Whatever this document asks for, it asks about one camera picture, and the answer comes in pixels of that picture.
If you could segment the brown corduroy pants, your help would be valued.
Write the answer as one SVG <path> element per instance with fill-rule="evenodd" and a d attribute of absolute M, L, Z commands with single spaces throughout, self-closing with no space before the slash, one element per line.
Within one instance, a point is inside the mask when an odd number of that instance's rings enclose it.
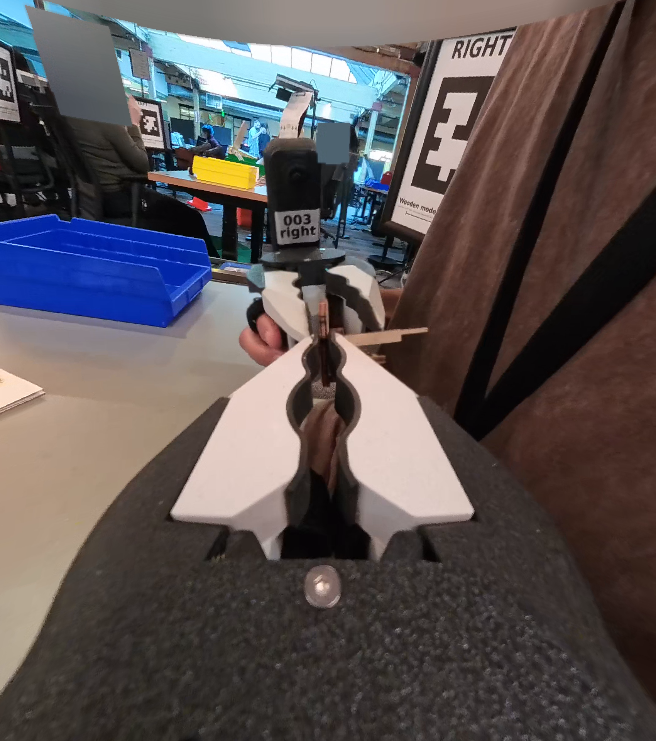
<path fill-rule="evenodd" d="M 307 447 L 309 467 L 323 478 L 327 490 L 333 494 L 338 475 L 336 448 L 345 430 L 345 424 L 335 410 L 333 400 L 316 399 L 313 409 L 301 424 Z"/>

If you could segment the marker sign board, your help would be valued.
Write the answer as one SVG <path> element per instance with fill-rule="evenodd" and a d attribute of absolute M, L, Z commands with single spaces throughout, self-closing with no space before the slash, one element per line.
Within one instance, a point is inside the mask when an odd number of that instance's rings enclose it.
<path fill-rule="evenodd" d="M 14 49 L 0 40 L 0 122 L 18 126 L 21 116 L 16 73 Z"/>
<path fill-rule="evenodd" d="M 388 257 L 395 240 L 407 244 L 406 262 L 426 236 L 515 34 L 510 27 L 430 43 L 380 214 L 385 244 L 369 258 L 380 271 L 401 265 Z"/>
<path fill-rule="evenodd" d="M 139 129 L 144 146 L 152 151 L 164 151 L 168 148 L 161 103 L 155 100 L 135 97 L 140 107 Z"/>

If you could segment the wooden model piece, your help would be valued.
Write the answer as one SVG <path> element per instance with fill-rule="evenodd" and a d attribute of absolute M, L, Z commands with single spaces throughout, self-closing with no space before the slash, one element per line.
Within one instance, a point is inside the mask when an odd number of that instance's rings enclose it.
<path fill-rule="evenodd" d="M 316 313 L 311 317 L 314 319 L 314 328 L 317 330 L 319 374 L 324 387 L 329 387 L 337 378 L 338 361 L 334 359 L 331 350 L 331 343 L 336 337 L 346 337 L 351 345 L 383 367 L 387 363 L 387 358 L 381 350 L 382 346 L 394 345 L 407 337 L 425 335 L 429 331 L 427 327 L 419 327 L 348 333 L 343 323 L 343 310 L 344 301 L 341 299 L 323 298 L 318 301 Z"/>

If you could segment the yellow plastic bin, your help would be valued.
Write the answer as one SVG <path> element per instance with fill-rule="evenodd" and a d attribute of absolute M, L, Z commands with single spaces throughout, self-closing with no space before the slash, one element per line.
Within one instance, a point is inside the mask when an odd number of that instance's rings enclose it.
<path fill-rule="evenodd" d="M 260 178 L 257 166 L 238 159 L 195 156 L 191 170 L 198 181 L 242 190 L 255 188 Z"/>

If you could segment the person's right hand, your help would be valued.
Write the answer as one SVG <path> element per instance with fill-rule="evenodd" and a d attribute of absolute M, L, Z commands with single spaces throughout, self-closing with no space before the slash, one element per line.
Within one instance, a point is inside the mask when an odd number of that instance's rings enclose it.
<path fill-rule="evenodd" d="M 239 344 L 243 351 L 257 364 L 267 367 L 287 351 L 282 330 L 267 314 L 256 320 L 256 330 L 245 327 L 240 333 Z"/>

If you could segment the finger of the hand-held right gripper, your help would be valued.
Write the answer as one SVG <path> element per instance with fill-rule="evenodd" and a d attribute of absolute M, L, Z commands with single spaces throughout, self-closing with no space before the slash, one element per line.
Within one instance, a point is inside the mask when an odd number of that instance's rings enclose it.
<path fill-rule="evenodd" d="M 326 293 L 343 302 L 342 329 L 346 335 L 385 329 L 386 311 L 373 268 L 342 263 L 326 271 Z"/>
<path fill-rule="evenodd" d="M 291 349 L 305 338 L 312 336 L 309 312 L 299 286 L 296 271 L 266 271 L 265 287 L 261 299 L 265 313 L 286 337 L 286 347 Z"/>

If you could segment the brown wooden table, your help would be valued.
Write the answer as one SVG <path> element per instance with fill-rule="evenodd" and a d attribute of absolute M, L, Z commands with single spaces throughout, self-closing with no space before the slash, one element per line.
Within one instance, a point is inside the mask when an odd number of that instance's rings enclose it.
<path fill-rule="evenodd" d="M 248 262 L 259 263 L 266 223 L 267 189 L 265 187 L 243 189 L 212 184 L 194 178 L 188 171 L 149 171 L 147 178 L 153 183 L 165 184 L 172 190 L 180 190 L 203 201 L 222 206 L 221 252 L 224 260 L 239 261 L 237 209 L 249 210 L 251 212 L 251 240 Z"/>

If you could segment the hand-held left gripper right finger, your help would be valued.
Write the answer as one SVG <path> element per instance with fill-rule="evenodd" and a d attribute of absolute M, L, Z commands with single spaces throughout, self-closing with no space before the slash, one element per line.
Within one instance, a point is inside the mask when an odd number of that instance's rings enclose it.
<path fill-rule="evenodd" d="M 336 444 L 335 498 L 379 560 L 400 532 L 465 523 L 474 508 L 419 398 L 347 337 L 331 339 Z"/>

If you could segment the person in brown shirt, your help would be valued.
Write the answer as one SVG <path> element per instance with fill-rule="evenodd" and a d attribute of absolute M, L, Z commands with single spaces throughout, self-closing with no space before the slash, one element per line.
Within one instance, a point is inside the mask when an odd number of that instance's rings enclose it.
<path fill-rule="evenodd" d="M 614 295 L 652 226 L 656 2 L 520 26 L 397 303 L 425 326 L 389 366 L 556 523 L 656 703 L 656 274 L 559 367 L 533 339 L 620 238 Z"/>

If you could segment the blue plastic bin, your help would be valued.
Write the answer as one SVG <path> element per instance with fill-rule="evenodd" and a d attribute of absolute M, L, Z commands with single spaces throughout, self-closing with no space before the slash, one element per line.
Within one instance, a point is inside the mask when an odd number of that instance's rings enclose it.
<path fill-rule="evenodd" d="M 212 279 L 202 240 L 53 214 L 0 222 L 0 305 L 168 327 Z"/>

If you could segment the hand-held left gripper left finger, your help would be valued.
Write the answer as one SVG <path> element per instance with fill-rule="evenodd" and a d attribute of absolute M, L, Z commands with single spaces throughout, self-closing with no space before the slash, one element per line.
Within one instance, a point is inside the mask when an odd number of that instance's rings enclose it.
<path fill-rule="evenodd" d="M 302 339 L 231 394 L 172 519 L 250 532 L 268 560 L 281 558 L 284 532 L 302 522 L 311 498 L 301 424 L 313 407 L 314 349 Z"/>

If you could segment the pale slanted board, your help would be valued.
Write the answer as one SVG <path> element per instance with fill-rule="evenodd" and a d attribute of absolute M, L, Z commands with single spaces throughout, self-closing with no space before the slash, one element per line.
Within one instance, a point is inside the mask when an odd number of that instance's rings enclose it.
<path fill-rule="evenodd" d="M 281 114 L 279 138 L 297 139 L 302 136 L 304 120 L 312 102 L 313 93 L 311 92 L 296 91 L 291 93 Z"/>

